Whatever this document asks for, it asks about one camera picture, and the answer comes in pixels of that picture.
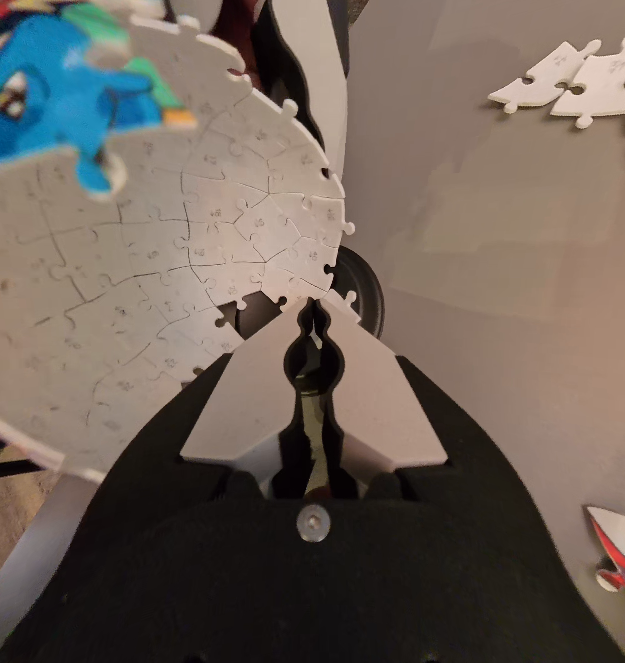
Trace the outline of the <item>colourful puzzle ball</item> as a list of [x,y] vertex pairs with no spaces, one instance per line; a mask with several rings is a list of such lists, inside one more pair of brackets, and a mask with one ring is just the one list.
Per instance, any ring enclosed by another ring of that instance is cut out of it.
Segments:
[[0,1],[0,446],[100,482],[242,343],[334,295],[340,178],[263,91],[257,1]]

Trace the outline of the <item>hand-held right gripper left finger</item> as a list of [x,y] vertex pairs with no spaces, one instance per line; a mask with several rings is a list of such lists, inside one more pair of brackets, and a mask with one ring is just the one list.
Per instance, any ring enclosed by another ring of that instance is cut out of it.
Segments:
[[314,463],[297,377],[314,301],[300,300],[232,354],[181,456],[250,473],[276,498],[301,498]]

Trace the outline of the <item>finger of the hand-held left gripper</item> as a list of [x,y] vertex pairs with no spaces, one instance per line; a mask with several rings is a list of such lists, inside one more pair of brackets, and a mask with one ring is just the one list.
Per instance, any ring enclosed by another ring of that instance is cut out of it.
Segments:
[[264,93],[296,119],[342,178],[348,124],[347,1],[257,1],[254,54]]

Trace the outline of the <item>black ball stand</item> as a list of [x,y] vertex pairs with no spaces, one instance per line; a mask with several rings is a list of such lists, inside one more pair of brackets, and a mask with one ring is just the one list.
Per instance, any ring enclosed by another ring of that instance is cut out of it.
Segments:
[[[382,287],[374,270],[368,263],[348,247],[341,246],[333,268],[325,269],[333,274],[332,287],[341,296],[354,291],[357,295],[351,304],[360,317],[359,325],[376,338],[383,332],[385,303]],[[273,302],[267,295],[255,292],[245,297],[247,307],[237,310],[234,328],[243,339],[247,339],[281,314],[285,299]]]

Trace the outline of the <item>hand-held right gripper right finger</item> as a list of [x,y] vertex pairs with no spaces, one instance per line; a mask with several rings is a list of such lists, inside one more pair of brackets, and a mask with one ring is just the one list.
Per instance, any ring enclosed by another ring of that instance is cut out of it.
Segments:
[[335,498],[384,473],[444,465],[448,454],[397,355],[337,307],[315,302],[323,449]]

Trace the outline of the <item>black red puzzle piece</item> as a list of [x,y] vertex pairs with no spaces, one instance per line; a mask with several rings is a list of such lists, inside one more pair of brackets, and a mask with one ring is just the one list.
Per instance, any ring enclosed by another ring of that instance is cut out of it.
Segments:
[[594,505],[584,509],[605,553],[596,581],[607,592],[620,592],[625,589],[625,515]]

